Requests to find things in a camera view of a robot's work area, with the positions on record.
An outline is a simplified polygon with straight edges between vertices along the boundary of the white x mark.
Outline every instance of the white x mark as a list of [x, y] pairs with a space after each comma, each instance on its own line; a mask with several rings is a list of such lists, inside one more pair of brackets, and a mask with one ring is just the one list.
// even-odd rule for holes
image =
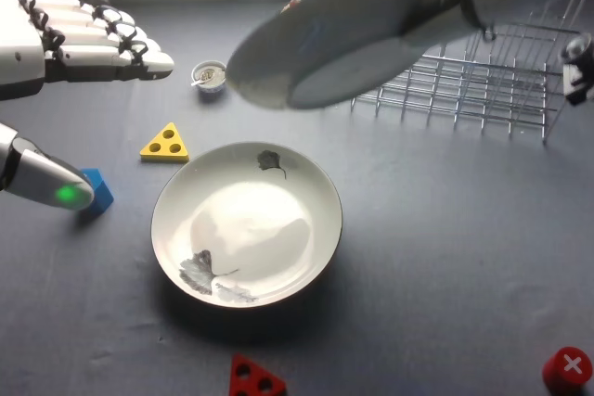
[[567, 354], [565, 354], [563, 357], [567, 361], [567, 365], [565, 366], [565, 371], [569, 371], [569, 370], [571, 370], [573, 368], [578, 375], [581, 375], [582, 374], [582, 370], [580, 370], [579, 369], [579, 366], [577, 366], [577, 364], [579, 364], [580, 362], [582, 362], [582, 358], [581, 357], [577, 357], [573, 361], [572, 361], [572, 358], [569, 357]]

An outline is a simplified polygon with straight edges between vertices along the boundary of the small white container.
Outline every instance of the small white container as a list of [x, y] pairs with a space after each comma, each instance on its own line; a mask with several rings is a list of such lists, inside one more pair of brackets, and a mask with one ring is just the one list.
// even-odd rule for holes
[[216, 93], [225, 88], [226, 65], [218, 60], [207, 60], [192, 70], [192, 86], [196, 85], [204, 93]]

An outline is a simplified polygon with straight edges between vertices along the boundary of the red triangle block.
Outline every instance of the red triangle block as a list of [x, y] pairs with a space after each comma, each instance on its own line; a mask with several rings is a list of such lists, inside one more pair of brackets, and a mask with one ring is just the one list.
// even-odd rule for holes
[[229, 396], [286, 396], [287, 385], [240, 354], [233, 356]]

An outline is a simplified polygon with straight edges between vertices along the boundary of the metal wire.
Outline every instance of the metal wire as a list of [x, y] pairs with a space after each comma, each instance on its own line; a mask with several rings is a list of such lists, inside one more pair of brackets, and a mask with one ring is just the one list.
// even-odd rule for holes
[[466, 39], [429, 50], [414, 66], [374, 91], [353, 98], [375, 104], [461, 119], [540, 131], [544, 142], [557, 123], [566, 101], [558, 55], [579, 32], [572, 29], [585, 0], [551, 0], [530, 13], [526, 21], [497, 26], [495, 41], [477, 32]]

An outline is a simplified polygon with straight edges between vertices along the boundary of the triangle block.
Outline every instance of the triangle block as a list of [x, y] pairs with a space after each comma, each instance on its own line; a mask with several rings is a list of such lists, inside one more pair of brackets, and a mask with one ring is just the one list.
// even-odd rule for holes
[[143, 161], [189, 161], [186, 146], [172, 122], [140, 150], [140, 158]]
[[233, 356], [229, 396], [286, 396], [287, 385], [240, 354]]

